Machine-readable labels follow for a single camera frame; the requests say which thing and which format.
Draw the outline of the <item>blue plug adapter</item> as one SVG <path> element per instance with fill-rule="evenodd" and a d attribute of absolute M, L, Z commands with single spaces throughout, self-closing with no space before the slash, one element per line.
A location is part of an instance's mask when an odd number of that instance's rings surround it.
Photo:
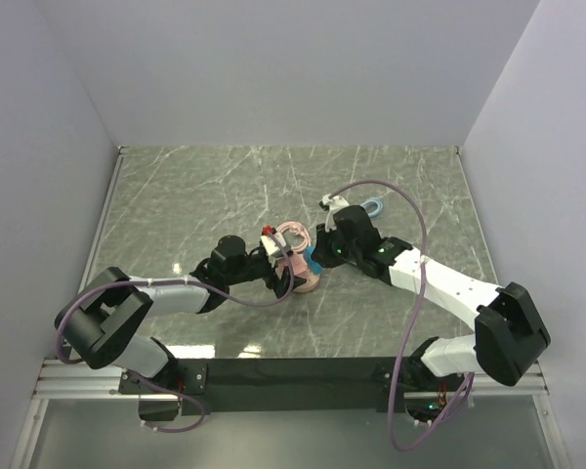
<path fill-rule="evenodd" d="M 307 263 L 309 270 L 314 275 L 319 276 L 322 273 L 322 267 L 320 266 L 320 264 L 317 261 L 315 261 L 313 259 L 313 254 L 314 254 L 314 247 L 312 245 L 307 246 L 302 252 L 303 258 L 304 258 L 305 262 Z"/>

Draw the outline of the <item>pink cube socket adapter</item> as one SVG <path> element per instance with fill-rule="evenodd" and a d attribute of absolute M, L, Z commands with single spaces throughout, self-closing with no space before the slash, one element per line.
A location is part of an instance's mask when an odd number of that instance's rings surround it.
<path fill-rule="evenodd" d="M 293 268 L 293 275 L 299 278 L 307 278 L 308 277 L 308 265 L 303 257 L 302 254 L 291 251 L 288 253 L 288 259 L 290 264 Z M 286 260 L 281 257 L 276 260 L 276 272 L 279 277 L 282 276 L 284 269 L 288 266 Z"/>

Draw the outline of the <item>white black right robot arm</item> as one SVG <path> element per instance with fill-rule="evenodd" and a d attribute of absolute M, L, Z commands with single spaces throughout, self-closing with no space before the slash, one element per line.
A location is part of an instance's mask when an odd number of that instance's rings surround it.
<path fill-rule="evenodd" d="M 529 292 L 463 275 L 423 255 L 410 243 L 380 235 L 366 211 L 337 196 L 320 203 L 327 217 L 315 228 L 312 258 L 326 269 L 345 264 L 413 293 L 463 321 L 471 334 L 430 338 L 404 361 L 405 379 L 430 390 L 443 377 L 483 372 L 516 385 L 551 343 Z"/>

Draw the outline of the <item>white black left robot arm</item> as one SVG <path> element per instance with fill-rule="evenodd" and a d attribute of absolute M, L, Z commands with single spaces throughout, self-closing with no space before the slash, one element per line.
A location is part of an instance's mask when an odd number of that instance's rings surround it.
<path fill-rule="evenodd" d="M 274 294 L 271 306 L 295 287 L 292 250 L 282 234 L 266 231 L 252 250 L 237 235 L 222 237 L 210 255 L 182 277 L 131 277 L 117 267 L 94 278 L 55 318 L 55 353 L 65 363 L 92 369 L 109 365 L 141 375 L 152 392 L 169 390 L 176 379 L 173 356 L 154 338 L 138 333 L 145 318 L 177 313 L 202 315 L 230 301 L 258 309 L 261 302 L 230 290 L 262 280 Z"/>

